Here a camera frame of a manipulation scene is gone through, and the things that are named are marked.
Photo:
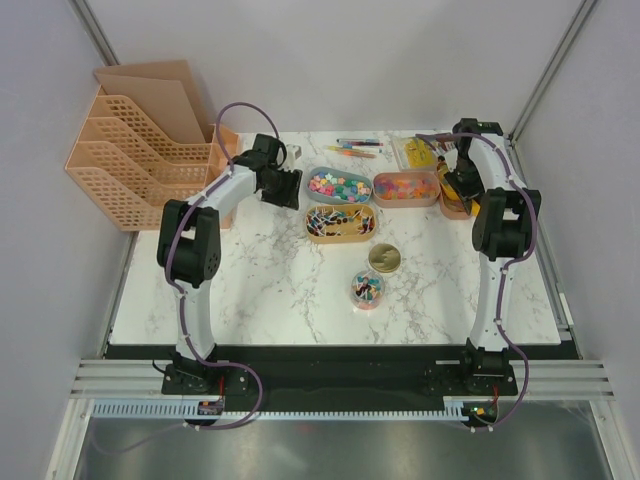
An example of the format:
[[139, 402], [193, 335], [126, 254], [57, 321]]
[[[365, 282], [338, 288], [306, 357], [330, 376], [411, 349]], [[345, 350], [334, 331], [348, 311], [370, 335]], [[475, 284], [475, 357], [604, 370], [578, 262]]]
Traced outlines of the clear glass jar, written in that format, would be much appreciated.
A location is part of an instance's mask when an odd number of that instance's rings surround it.
[[349, 296], [360, 310], [373, 310], [381, 303], [385, 293], [385, 282], [375, 270], [363, 270], [352, 279]]

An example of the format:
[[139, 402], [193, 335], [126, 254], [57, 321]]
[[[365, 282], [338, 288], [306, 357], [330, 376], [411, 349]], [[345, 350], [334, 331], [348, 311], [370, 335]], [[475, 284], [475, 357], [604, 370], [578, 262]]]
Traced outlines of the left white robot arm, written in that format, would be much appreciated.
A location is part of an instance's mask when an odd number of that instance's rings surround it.
[[223, 372], [210, 359], [216, 347], [210, 293], [222, 260], [221, 221], [255, 193], [264, 203], [298, 210], [302, 172], [284, 168], [287, 156], [280, 139], [259, 134], [201, 192], [166, 202], [156, 258], [176, 295], [179, 336], [163, 394], [204, 395], [218, 385]]

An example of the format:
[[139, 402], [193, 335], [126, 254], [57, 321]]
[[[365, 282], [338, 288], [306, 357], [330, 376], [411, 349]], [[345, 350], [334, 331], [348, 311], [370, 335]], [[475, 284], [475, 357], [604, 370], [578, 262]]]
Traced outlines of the tan tray of lollipops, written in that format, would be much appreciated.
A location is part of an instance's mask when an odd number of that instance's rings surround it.
[[307, 236], [316, 244], [365, 242], [377, 226], [375, 211], [366, 204], [317, 205], [304, 217]]

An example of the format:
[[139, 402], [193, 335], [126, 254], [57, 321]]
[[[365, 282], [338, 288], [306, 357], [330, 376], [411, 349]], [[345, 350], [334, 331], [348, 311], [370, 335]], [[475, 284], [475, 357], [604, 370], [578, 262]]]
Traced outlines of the round gold jar lid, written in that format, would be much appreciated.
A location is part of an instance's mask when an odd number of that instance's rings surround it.
[[369, 265], [380, 273], [391, 273], [397, 270], [401, 264], [400, 251], [388, 243], [374, 245], [368, 254]]

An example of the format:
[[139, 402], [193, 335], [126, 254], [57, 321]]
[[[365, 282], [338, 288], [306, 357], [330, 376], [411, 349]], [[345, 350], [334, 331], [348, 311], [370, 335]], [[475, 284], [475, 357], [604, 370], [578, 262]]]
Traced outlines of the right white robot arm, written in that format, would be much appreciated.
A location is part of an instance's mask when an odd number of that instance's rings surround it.
[[536, 248], [541, 194], [516, 173], [498, 123], [463, 118], [452, 138], [457, 158], [446, 181], [466, 210], [479, 205], [471, 233], [480, 261], [479, 297], [457, 377], [469, 393], [516, 395], [506, 316], [517, 266]]

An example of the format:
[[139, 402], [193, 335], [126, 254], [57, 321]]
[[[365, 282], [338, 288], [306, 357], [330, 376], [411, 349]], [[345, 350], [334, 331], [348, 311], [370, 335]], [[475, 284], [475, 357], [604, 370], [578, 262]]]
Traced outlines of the coloured pens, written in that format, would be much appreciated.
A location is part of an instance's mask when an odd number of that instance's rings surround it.
[[324, 149], [343, 156], [372, 159], [383, 152], [383, 146], [377, 139], [338, 138], [334, 144], [325, 145]]

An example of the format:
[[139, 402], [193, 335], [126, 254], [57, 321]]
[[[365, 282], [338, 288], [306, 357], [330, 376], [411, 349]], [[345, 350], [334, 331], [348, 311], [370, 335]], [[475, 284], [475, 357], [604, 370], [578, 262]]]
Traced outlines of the peach mesh file organizer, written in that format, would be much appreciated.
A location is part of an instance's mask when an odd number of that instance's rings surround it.
[[97, 68], [99, 90], [66, 162], [76, 184], [121, 231], [156, 230], [170, 199], [213, 181], [237, 133], [209, 119], [185, 60]]

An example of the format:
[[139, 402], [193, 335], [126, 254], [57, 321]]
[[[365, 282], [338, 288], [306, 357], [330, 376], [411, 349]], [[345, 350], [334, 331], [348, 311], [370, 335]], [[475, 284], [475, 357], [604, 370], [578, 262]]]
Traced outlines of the pink tray of gummy candies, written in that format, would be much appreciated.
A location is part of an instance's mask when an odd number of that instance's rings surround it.
[[373, 200], [382, 208], [429, 207], [440, 194], [440, 183], [429, 171], [383, 172], [373, 179]]

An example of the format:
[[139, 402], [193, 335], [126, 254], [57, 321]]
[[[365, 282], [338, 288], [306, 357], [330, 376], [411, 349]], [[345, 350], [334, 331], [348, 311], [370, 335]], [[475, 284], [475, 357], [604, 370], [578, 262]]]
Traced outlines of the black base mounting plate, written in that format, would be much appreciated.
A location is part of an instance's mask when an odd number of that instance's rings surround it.
[[162, 393], [220, 394], [230, 412], [382, 413], [518, 392], [508, 354], [462, 346], [218, 346], [209, 360], [174, 354]]

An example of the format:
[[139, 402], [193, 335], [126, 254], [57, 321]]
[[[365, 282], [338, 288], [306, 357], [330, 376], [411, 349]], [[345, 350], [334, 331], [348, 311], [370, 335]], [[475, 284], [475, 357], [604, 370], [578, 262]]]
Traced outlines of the grey tray of colourful candies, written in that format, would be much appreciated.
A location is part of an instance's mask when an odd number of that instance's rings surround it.
[[373, 185], [361, 175], [330, 167], [316, 167], [308, 173], [304, 190], [311, 200], [322, 204], [360, 204], [370, 201]]

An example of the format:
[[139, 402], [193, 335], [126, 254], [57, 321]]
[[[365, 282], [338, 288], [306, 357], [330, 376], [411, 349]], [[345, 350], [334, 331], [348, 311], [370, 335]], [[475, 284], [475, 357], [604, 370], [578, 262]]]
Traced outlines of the aluminium frame rail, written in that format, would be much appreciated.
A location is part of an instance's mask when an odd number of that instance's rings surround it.
[[[604, 365], [588, 360], [531, 360], [525, 367], [513, 361], [513, 372], [500, 381], [495, 378], [465, 380], [455, 361], [256, 361], [265, 391], [299, 390], [304, 393], [331, 389], [373, 388], [398, 391], [402, 388], [442, 397], [503, 399], [525, 393], [527, 400], [610, 400], [614, 397]], [[158, 398], [168, 376], [144, 360], [83, 360], [72, 384], [76, 398]]]

